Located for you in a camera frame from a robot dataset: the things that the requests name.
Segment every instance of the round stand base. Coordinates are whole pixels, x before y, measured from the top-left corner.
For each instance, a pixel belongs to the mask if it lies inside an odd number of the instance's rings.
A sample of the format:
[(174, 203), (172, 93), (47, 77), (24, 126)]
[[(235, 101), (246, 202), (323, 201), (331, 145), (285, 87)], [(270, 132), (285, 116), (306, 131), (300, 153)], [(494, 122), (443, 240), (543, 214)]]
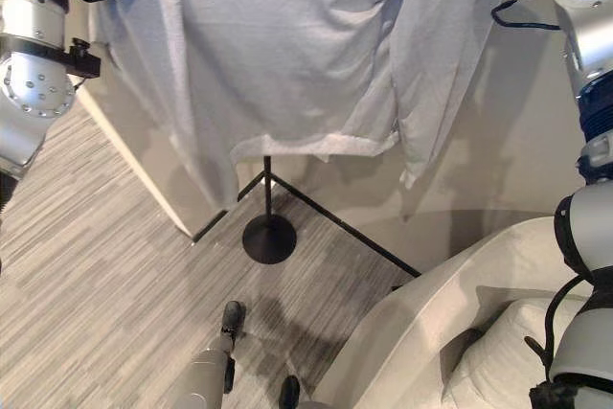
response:
[(252, 219), (242, 233), (242, 246), (251, 259), (274, 264), (285, 261), (296, 247), (296, 231), (283, 216), (266, 215)]

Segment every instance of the white wall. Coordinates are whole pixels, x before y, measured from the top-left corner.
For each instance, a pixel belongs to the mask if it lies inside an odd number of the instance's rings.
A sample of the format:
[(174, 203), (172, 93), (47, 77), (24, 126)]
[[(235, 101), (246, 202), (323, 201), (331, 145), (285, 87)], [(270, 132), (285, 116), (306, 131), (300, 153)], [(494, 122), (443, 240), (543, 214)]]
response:
[[(83, 4), (71, 29), (83, 36)], [(512, 17), (555, 21), (551, 0), (522, 1)], [(437, 165), (411, 191), (398, 179), (399, 148), (376, 157), (279, 157), (277, 174), (400, 258), (426, 270), (483, 235), (550, 214), (581, 185), (582, 146), (563, 67), (562, 33), (495, 27)], [(106, 63), (84, 105), (184, 232), (215, 215), (164, 134)], [(245, 184), (261, 162), (239, 168)]]

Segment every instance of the chair cushion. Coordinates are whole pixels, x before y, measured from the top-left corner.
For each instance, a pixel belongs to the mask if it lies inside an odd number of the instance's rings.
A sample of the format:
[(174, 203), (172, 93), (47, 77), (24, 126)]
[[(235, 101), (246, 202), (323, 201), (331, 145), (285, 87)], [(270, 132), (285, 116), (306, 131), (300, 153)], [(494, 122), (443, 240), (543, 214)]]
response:
[[(545, 345), (545, 313), (551, 299), (512, 303), (463, 355), (443, 393), (444, 409), (531, 409), (528, 393), (545, 379), (530, 335)], [(564, 300), (556, 311), (556, 347), (584, 301)]]

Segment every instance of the black cable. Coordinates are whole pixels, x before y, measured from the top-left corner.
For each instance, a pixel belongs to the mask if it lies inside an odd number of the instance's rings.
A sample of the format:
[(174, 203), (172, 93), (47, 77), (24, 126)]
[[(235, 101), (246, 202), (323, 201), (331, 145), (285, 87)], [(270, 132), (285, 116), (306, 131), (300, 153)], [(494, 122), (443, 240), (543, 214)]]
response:
[(560, 291), (556, 293), (554, 299), (547, 307), (547, 313), (545, 313), (545, 350), (543, 356), (543, 364), (545, 365), (545, 377), (547, 381), (549, 380), (549, 371), (554, 362), (554, 345), (555, 345), (555, 337), (554, 337), (554, 315), (556, 314), (556, 310), (559, 307), (559, 304), (566, 297), (566, 295), (577, 286), (579, 283), (583, 281), (583, 277), (581, 275), (577, 275), (570, 282), (565, 284)]
[(80, 88), (80, 86), (81, 86), (81, 85), (83, 85), (83, 84), (85, 83), (85, 81), (86, 81), (86, 80), (87, 80), (87, 78), (83, 78), (83, 80), (81, 80), (79, 83), (77, 83), (77, 84), (76, 84), (76, 85), (73, 87), (73, 89), (74, 89), (75, 91), (77, 91), (77, 90)]
[(498, 7), (494, 7), (491, 10), (491, 17), (493, 18), (493, 20), (497, 24), (505, 28), (544, 29), (547, 31), (559, 31), (560, 30), (560, 27), (555, 24), (524, 23), (524, 22), (515, 23), (515, 22), (505, 21), (504, 19), (502, 19), (500, 15), (498, 14), (498, 12), (512, 7), (517, 1), (518, 0), (505, 0)]

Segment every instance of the black connector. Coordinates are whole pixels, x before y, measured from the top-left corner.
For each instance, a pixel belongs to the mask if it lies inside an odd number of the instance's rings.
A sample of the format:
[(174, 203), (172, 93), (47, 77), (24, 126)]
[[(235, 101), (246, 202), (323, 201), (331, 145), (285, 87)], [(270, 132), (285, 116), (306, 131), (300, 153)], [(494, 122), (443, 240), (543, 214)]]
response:
[(4, 174), (0, 171), (0, 213), (7, 206), (7, 203), (12, 198), (12, 193), (17, 187), (17, 180), (8, 174)]

